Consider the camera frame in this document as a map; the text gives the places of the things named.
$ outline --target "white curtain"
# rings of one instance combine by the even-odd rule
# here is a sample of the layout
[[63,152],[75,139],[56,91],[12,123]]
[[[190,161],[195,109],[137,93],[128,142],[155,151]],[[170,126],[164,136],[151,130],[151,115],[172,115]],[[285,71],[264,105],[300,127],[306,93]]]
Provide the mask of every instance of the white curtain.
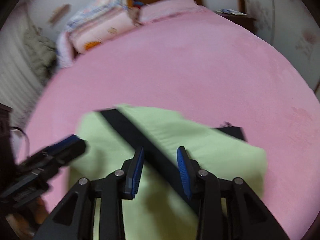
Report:
[[0,102],[13,109],[11,125],[24,128],[43,85],[31,70],[23,44],[32,23],[26,5],[15,8],[0,31]]

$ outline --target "wooden nightstand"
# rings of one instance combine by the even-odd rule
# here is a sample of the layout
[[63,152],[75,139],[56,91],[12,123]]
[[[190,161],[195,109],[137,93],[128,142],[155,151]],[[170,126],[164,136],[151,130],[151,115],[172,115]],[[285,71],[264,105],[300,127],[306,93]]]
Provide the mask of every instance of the wooden nightstand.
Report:
[[234,15],[234,14],[225,14],[225,13],[216,13],[240,26],[247,29],[248,31],[255,34],[254,21],[255,18],[252,18],[248,15]]

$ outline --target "pink bed sheet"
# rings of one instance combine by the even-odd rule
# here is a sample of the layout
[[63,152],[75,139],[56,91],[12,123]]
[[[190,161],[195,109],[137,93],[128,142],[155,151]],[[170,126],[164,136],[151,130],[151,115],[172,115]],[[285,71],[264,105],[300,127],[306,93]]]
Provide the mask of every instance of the pink bed sheet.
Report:
[[[318,214],[320,104],[279,52],[242,27],[209,11],[185,14],[81,55],[43,93],[27,127],[31,151],[74,133],[83,114],[121,103],[243,127],[267,152],[263,201],[289,237],[299,240]],[[50,210],[67,175],[52,181]]]

